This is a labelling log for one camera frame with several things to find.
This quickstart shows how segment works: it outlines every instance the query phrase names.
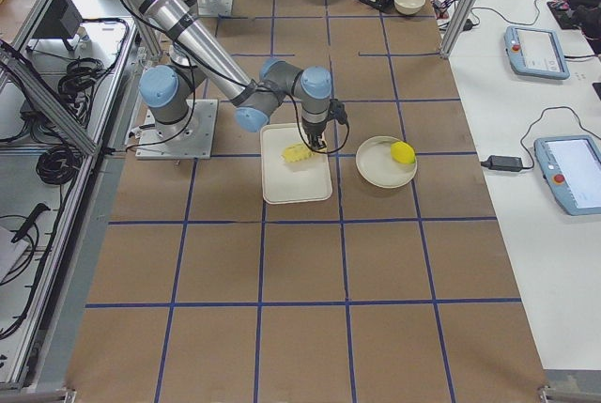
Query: power adapter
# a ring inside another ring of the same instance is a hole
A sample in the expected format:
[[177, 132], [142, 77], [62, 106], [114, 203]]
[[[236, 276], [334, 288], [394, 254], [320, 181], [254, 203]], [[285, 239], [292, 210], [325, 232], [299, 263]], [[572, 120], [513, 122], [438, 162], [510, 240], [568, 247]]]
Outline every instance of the power adapter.
[[480, 165], [489, 170], [511, 171], [517, 173], [524, 169], [522, 160], [519, 157], [512, 156], [488, 156]]

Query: tablet device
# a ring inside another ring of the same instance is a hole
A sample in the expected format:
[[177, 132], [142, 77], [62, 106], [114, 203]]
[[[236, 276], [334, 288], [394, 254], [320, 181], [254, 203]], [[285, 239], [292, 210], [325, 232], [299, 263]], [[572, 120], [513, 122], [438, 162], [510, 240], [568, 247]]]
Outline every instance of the tablet device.
[[601, 213], [601, 153], [592, 137], [539, 138], [534, 152], [553, 196], [567, 213]]
[[516, 74], [567, 79], [567, 68], [557, 34], [552, 30], [510, 25], [505, 31], [505, 51]]

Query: beige bowl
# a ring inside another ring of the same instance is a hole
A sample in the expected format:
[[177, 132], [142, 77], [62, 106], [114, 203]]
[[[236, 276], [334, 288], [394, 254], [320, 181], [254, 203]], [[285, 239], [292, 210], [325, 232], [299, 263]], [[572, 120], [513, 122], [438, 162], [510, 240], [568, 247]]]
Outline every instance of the beige bowl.
[[402, 15], [414, 15], [425, 5], [425, 0], [394, 0], [396, 10]]

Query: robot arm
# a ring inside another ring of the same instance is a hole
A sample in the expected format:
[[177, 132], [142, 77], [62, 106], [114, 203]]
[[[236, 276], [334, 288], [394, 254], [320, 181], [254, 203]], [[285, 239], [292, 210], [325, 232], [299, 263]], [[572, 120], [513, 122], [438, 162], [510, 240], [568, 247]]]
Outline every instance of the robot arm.
[[[327, 70], [318, 67], [300, 70], [284, 61], [269, 60], [261, 71], [261, 82], [257, 83], [200, 23], [194, 11], [195, 0], [129, 1], [143, 16], [166, 31], [176, 49], [190, 56], [193, 67], [199, 68], [237, 107], [236, 120], [242, 128], [258, 132], [269, 122], [270, 115], [285, 96], [292, 95], [300, 100], [302, 127], [311, 148], [323, 148], [322, 133], [330, 119], [340, 118], [341, 107], [331, 102], [331, 76]], [[190, 68], [187, 59], [185, 63], [188, 67], [184, 68]]]

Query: tiled tabletop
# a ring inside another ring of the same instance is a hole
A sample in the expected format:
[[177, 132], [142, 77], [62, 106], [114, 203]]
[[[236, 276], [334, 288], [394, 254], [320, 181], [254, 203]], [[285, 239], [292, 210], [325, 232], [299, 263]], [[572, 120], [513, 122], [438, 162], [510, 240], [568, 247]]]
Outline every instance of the tiled tabletop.
[[[226, 101], [209, 161], [128, 157], [69, 370], [78, 401], [536, 402], [544, 373], [431, 8], [234, 14], [208, 26], [249, 74], [274, 55], [331, 69], [351, 123], [333, 194], [266, 204], [258, 136]], [[289, 102], [272, 118], [293, 120]], [[415, 146], [409, 185], [359, 175], [375, 135]]]

